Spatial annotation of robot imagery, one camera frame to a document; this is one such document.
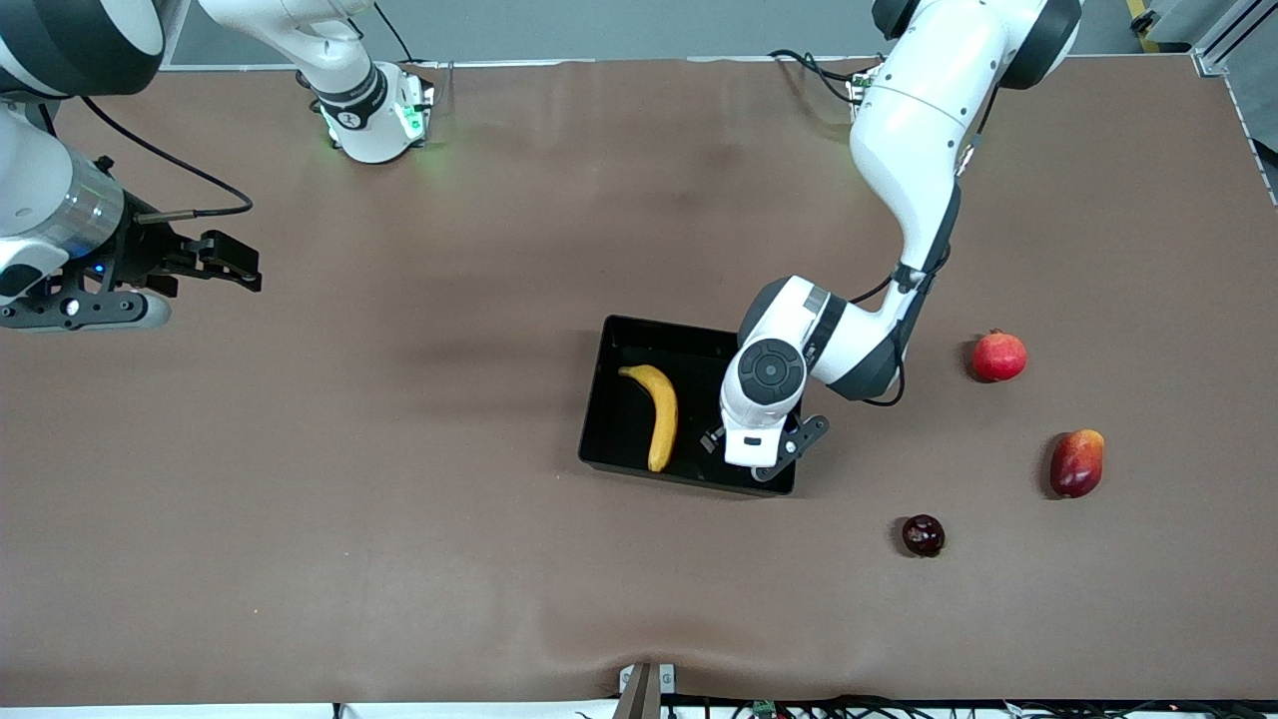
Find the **yellow banana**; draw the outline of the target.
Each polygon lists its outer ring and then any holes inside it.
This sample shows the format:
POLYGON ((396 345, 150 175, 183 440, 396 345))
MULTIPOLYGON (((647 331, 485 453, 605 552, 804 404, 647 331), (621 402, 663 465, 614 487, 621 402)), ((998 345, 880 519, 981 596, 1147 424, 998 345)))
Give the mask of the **yellow banana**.
POLYGON ((636 382, 649 396, 654 410, 647 469, 663 473, 674 456, 679 427, 679 404, 674 382, 656 365, 622 365, 617 374, 636 382))

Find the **black plastic box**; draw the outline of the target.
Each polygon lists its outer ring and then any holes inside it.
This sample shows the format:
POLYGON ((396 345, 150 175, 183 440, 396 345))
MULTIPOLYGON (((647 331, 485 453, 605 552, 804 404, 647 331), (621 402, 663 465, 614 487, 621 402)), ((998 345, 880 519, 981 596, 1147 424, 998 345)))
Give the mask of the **black plastic box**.
POLYGON ((679 485, 759 497, 794 492, 796 462, 774 481, 758 483, 750 467, 709 455, 699 438, 721 427, 720 384, 737 351, 732 332, 608 315, 601 332, 594 378, 578 455, 589 467, 679 485), (621 377, 622 365, 651 364, 674 382, 679 427, 674 456, 663 473, 649 473, 647 453, 654 410, 647 392, 621 377))

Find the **dark purple plum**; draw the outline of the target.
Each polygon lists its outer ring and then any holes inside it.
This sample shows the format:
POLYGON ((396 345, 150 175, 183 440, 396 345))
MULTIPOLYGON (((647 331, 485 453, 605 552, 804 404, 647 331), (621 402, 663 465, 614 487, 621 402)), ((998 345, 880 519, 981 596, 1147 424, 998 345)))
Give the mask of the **dark purple plum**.
POLYGON ((918 513, 901 524, 901 541, 907 552, 921 558, 937 558, 946 545, 944 525, 929 513, 918 513))

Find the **brown table mat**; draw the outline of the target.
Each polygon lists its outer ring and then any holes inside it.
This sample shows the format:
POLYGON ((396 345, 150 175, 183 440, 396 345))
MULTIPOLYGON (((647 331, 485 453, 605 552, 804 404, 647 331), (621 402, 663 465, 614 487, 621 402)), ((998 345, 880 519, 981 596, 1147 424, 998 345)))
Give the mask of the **brown table mat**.
POLYGON ((774 278, 895 266, 794 64, 459 69, 386 167, 285 72, 100 103, 250 193, 219 229, 265 289, 0 333, 0 705, 578 699, 644 659, 718 696, 1278 699, 1278 209, 1189 60, 999 95, 904 400, 812 386, 781 499, 578 441, 607 315, 734 331, 774 278), (971 372, 990 331, 1012 381, 971 372), (1082 428, 1100 484, 1054 496, 1082 428))

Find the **red pomegranate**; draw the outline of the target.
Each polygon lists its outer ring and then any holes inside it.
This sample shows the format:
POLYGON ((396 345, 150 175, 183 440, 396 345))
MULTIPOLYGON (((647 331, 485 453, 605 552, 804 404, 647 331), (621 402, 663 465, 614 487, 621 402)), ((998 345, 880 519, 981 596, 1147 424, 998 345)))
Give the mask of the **red pomegranate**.
POLYGON ((970 365, 980 381, 1012 381, 1028 367, 1028 347, 1015 335, 990 331, 973 346, 970 365))

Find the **red yellow mango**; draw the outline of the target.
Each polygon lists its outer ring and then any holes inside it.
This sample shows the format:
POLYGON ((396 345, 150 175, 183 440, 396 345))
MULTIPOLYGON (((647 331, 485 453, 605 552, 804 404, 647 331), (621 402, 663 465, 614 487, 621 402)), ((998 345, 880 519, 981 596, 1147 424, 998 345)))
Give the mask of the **red yellow mango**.
POLYGON ((1100 432, 1082 428, 1061 435, 1051 455, 1048 485, 1058 497, 1091 494, 1103 478, 1105 441, 1100 432))

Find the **metal table edge bracket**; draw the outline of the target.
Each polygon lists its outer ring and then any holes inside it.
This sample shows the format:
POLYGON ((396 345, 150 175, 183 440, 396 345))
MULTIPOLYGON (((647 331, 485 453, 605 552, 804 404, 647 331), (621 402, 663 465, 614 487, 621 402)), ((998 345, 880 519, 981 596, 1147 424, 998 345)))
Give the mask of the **metal table edge bracket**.
POLYGON ((612 719, 677 719, 670 702, 677 672, 672 663, 634 663, 619 673, 620 696, 612 719))

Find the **aluminium frame profile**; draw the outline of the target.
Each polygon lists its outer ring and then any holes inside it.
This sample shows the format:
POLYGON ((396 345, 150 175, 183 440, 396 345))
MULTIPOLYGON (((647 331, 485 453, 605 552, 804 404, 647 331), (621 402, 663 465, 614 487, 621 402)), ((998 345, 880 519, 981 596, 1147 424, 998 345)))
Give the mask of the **aluminium frame profile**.
POLYGON ((1231 0, 1191 46, 1199 77, 1224 77, 1228 59, 1263 23, 1278 13, 1278 0, 1231 0))

